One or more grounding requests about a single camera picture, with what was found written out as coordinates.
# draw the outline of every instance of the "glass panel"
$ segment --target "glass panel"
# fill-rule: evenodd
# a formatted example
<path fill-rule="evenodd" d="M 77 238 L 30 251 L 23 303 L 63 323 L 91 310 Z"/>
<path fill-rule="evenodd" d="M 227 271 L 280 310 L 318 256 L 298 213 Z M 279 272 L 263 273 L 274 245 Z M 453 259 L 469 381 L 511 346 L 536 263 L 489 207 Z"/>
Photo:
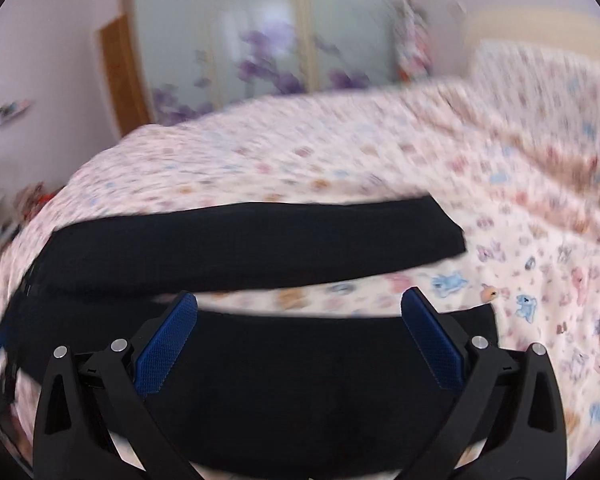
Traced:
<path fill-rule="evenodd" d="M 223 103 L 304 92 L 290 0 L 208 0 L 208 5 Z"/>
<path fill-rule="evenodd" d="M 154 117 L 175 124 L 213 109 L 200 0 L 134 0 L 135 28 Z"/>
<path fill-rule="evenodd" d="M 320 88 L 397 80 L 393 0 L 311 0 Z"/>

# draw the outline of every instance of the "blue textured pad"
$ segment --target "blue textured pad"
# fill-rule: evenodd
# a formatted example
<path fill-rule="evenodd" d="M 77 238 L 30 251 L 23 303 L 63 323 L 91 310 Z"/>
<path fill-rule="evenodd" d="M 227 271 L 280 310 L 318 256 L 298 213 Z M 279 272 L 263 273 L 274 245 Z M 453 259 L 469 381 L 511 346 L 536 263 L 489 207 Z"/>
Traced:
<path fill-rule="evenodd" d="M 462 356 L 414 289 L 410 288 L 402 295 L 400 309 L 402 320 L 438 386 L 456 394 L 462 392 Z"/>
<path fill-rule="evenodd" d="M 143 399 L 160 391 L 198 320 L 198 302 L 186 294 L 155 332 L 136 361 L 136 392 Z"/>

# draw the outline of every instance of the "beige headboard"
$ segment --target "beige headboard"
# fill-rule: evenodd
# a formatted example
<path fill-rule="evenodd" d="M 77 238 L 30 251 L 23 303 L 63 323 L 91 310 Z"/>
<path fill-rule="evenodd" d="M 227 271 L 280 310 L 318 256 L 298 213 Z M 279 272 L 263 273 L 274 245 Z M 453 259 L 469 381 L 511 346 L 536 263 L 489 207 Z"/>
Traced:
<path fill-rule="evenodd" d="M 483 39 L 525 41 L 571 50 L 600 62 L 600 20 L 550 7 L 488 7 L 464 22 L 464 44 L 471 56 Z"/>

